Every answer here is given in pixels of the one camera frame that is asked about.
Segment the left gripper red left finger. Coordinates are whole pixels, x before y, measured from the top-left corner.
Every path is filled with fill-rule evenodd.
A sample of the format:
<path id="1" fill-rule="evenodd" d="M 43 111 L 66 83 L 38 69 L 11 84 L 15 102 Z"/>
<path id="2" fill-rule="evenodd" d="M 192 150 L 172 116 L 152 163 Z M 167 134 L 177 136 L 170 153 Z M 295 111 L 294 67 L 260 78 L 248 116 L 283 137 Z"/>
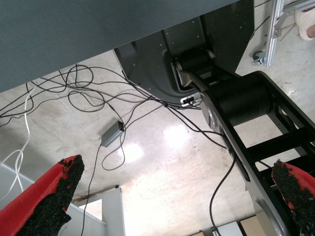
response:
<path id="1" fill-rule="evenodd" d="M 81 155 L 62 159 L 0 211 L 2 236 L 56 236 L 84 171 Z"/>

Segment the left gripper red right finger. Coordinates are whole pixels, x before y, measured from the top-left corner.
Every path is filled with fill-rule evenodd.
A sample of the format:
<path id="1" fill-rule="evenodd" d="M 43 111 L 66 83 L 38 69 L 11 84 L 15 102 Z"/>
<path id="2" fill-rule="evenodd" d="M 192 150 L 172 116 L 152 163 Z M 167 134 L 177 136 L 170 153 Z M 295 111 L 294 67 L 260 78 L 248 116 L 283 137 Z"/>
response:
<path id="1" fill-rule="evenodd" d="M 302 169 L 278 160 L 272 179 L 304 234 L 315 232 L 315 178 Z"/>

